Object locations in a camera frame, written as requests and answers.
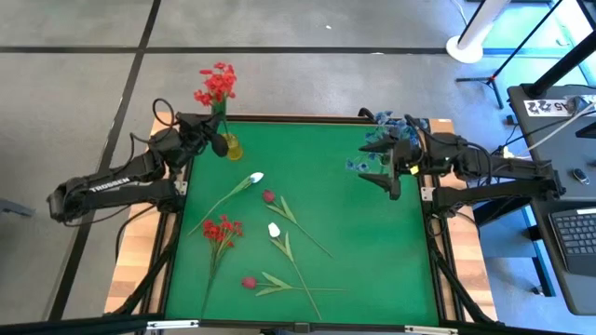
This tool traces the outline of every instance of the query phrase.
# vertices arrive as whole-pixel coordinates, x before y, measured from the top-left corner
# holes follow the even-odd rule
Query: white stand
[[[454,36],[447,41],[449,56],[463,63],[475,63],[482,59],[482,43],[493,28],[494,21],[501,15],[511,0],[485,0],[476,9],[473,20],[467,24],[463,36]]]

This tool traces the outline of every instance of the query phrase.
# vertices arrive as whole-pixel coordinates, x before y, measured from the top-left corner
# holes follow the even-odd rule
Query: green mat
[[[302,321],[343,324],[437,326],[427,244],[415,178],[402,177],[399,201],[345,169],[359,155],[371,127],[230,123],[244,148],[231,162],[210,150],[197,157],[189,182],[180,245],[166,306],[167,319],[199,318],[210,266],[202,231],[187,236],[209,208],[252,172],[264,178],[230,198],[211,215],[244,223],[243,237],[223,258],[205,319]],[[263,190],[283,195],[297,221],[333,259],[293,223],[267,209]],[[270,241],[267,224],[289,232],[294,259],[312,291],[322,321],[304,291],[255,297],[245,276],[267,283],[261,272],[300,287],[288,258]]]

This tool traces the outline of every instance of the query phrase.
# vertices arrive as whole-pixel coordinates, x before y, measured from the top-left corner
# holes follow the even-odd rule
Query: red flower
[[[255,277],[244,277],[242,278],[242,286],[248,289],[254,289],[257,287],[257,279]]]
[[[264,190],[263,191],[263,200],[266,203],[272,203],[276,199],[276,194],[273,191]]]

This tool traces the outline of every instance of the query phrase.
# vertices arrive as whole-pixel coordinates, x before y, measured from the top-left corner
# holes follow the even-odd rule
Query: gray floor
[[[0,3],[0,47],[135,47],[151,4],[6,0]],[[470,18],[477,4],[462,5]],[[485,46],[515,47],[547,10],[511,5]],[[150,46],[443,47],[463,27],[449,0],[170,0],[159,9]],[[520,33],[512,36],[513,30]],[[529,46],[560,47],[560,38],[556,22],[549,20]],[[0,324],[46,316],[74,230],[49,219],[45,198],[58,183],[97,167],[133,57],[0,53],[0,195],[37,210],[33,219],[0,216]],[[465,65],[446,55],[145,55],[113,166],[126,160],[131,131],[140,136],[149,131],[154,98],[168,99],[179,111],[206,112],[192,92],[202,82],[197,71],[217,60],[237,69],[237,98],[228,107],[232,114],[355,115],[366,106],[451,118],[459,134],[489,149],[510,132],[502,123],[510,109],[497,109],[490,88],[454,82],[459,76],[491,74],[502,57]],[[555,62],[515,59],[498,78],[502,94],[509,86],[536,80]],[[562,83],[585,80],[575,69]],[[115,232],[126,216],[92,228],[65,317],[101,314],[114,266]],[[487,262],[502,321],[574,332],[596,327],[595,317],[570,315],[560,297],[529,295],[526,284],[536,283],[532,264],[528,268],[517,261]]]

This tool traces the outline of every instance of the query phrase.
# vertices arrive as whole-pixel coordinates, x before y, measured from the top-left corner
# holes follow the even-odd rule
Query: yellow vase
[[[242,158],[244,150],[242,149],[242,146],[238,141],[238,137],[234,134],[222,134],[222,136],[225,138],[225,141],[227,142],[227,157],[233,161]]]

